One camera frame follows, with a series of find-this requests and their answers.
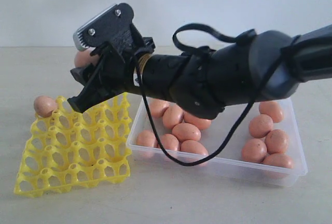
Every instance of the black cable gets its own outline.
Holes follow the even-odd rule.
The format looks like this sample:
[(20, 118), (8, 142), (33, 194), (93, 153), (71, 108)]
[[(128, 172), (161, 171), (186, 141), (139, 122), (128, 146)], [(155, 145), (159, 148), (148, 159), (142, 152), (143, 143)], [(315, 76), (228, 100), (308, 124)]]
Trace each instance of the black cable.
[[(292, 46), (296, 40), (299, 38), (299, 36), (295, 37), (291, 43), (290, 46)], [(144, 105), (147, 111), (147, 115), (153, 130), (153, 133), (157, 139), (157, 142), (161, 148), (161, 150), (163, 151), (163, 153), (172, 161), (182, 165), (182, 166), (195, 166), (201, 163), (204, 163), (206, 161), (211, 160), (212, 158), (216, 157), (218, 154), (220, 154), (222, 152), (222, 150), (226, 147), (226, 145), (228, 144), (228, 142), (230, 141), (230, 139), (232, 138), (233, 134), (235, 133), (236, 129), (239, 127), (239, 125), (241, 124), (241, 122), (244, 120), (244, 118), (247, 116), (247, 114), (249, 113), (249, 111), (251, 110), (251, 108), (253, 107), (253, 105), (256, 102), (257, 97), (259, 96), (260, 92), (263, 90), (263, 88), (266, 86), (267, 82), (270, 80), (270, 78), (272, 77), (272, 75), (274, 74), (274, 72), (277, 70), (277, 68), (281, 65), (281, 63), (284, 61), (284, 59), (289, 55), (288, 50), (284, 50), (284, 52), (281, 52), (280, 57), (275, 60), (275, 62), (269, 67), (269, 69), (267, 70), (267, 72), (265, 73), (260, 85), (258, 86), (258, 88), (256, 89), (255, 93), (252, 95), (251, 99), (249, 100), (246, 108), (244, 109), (244, 111), (242, 112), (242, 114), (239, 116), (239, 118), (237, 119), (237, 121), (234, 123), (234, 125), (232, 126), (232, 128), (230, 129), (229, 133), (227, 134), (226, 138), (224, 139), (223, 143), (219, 146), (219, 148), (214, 151), (212, 154), (206, 156), (205, 158), (202, 158), (198, 161), (195, 162), (183, 162), (179, 159), (176, 159), (175, 157), (171, 156), (166, 149), (164, 148), (164, 146), (162, 145), (161, 141), (160, 141), (160, 137), (157, 133), (151, 112), (150, 112), (150, 108), (148, 105), (148, 101), (146, 98), (146, 93), (145, 93), (145, 88), (142, 82), (142, 78), (141, 78), (141, 71), (139, 68), (139, 62), (137, 57), (133, 54), (133, 59), (135, 62), (135, 67), (136, 67), (136, 72), (137, 72), (137, 78), (138, 78), (138, 82), (140, 85), (140, 90), (141, 90), (141, 95), (143, 97), (143, 101), (144, 101)]]

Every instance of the egg tray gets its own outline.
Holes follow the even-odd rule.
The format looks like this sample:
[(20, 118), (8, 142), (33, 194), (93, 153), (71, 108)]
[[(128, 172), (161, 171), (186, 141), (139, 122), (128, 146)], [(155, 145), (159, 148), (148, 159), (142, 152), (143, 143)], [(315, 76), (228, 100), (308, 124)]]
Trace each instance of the egg tray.
[(127, 94), (74, 112), (62, 96), (48, 118), (36, 114), (17, 174), (14, 193), (40, 197), (47, 191), (69, 192), (74, 186), (120, 183), (130, 176), (126, 147), (130, 132)]

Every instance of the white backdrop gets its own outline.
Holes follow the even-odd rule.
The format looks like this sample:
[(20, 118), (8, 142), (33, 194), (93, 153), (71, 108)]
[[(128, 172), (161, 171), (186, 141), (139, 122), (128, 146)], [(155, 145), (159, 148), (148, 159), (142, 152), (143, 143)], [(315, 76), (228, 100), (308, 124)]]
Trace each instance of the white backdrop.
[[(237, 35), (247, 29), (301, 34), (332, 23), (332, 0), (0, 0), (0, 46), (73, 46), (73, 32), (112, 3), (129, 3), (134, 23), (158, 46), (171, 45), (173, 32), (203, 22)], [(212, 39), (181, 35), (194, 44)]]

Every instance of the plastic container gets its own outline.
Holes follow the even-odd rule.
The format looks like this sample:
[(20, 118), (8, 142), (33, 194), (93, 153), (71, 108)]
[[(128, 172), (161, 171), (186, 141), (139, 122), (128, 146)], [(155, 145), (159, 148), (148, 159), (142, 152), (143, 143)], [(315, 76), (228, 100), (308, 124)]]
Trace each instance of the plastic container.
[[(274, 125), (275, 129), (283, 129), (289, 135), (289, 147), (286, 152), (294, 160), (293, 169), (282, 167), (268, 166), (257, 163), (249, 163), (241, 161), (241, 149), (244, 143), (250, 138), (248, 132), (248, 124), (251, 119), (259, 114), (258, 105), (256, 103), (241, 125), (238, 127), (234, 136), (226, 146), (226, 148), (215, 158), (207, 162), (205, 166), (182, 167), (191, 173), (207, 173), (210, 175), (219, 175), (230, 178), (237, 178), (249, 181), (258, 181), (264, 184), (272, 184), (278, 186), (292, 186), (300, 176), (304, 176), (308, 172), (306, 159), (303, 153), (301, 139), (298, 133), (295, 114), (291, 99), (278, 101), (285, 112), (285, 119)], [(201, 143), (207, 148), (209, 153), (214, 152), (223, 142), (231, 126), (237, 120), (245, 105), (229, 106), (225, 111), (212, 121), (209, 129), (202, 131)], [(161, 119), (154, 120), (159, 136), (164, 133), (170, 133), (162, 125)], [(178, 164), (168, 159), (161, 149), (150, 148), (136, 145), (136, 137), (143, 130), (152, 130), (149, 123), (146, 109), (143, 101), (141, 102), (131, 132), (127, 139), (127, 146), (132, 150), (132, 155), (136, 160), (146, 161), (153, 164), (159, 163), (164, 166), (179, 169)], [(204, 156), (170, 151), (170, 154), (176, 156), (182, 161), (190, 158), (201, 159)], [(271, 178), (273, 175), (281, 175), (281, 179)]]

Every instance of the table surface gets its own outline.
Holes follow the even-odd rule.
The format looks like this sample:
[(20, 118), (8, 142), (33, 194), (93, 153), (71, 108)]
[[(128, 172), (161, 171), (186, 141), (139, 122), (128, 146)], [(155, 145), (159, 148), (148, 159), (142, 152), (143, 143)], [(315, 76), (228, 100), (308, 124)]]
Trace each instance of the table surface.
[[(14, 195), (35, 97), (71, 97), (81, 90), (69, 73), (75, 52), (0, 48), (0, 223), (331, 223), (332, 80), (303, 84), (292, 97), (309, 172), (290, 188), (133, 161), (131, 176), (119, 185), (34, 199)], [(134, 119), (141, 98), (129, 99)]]

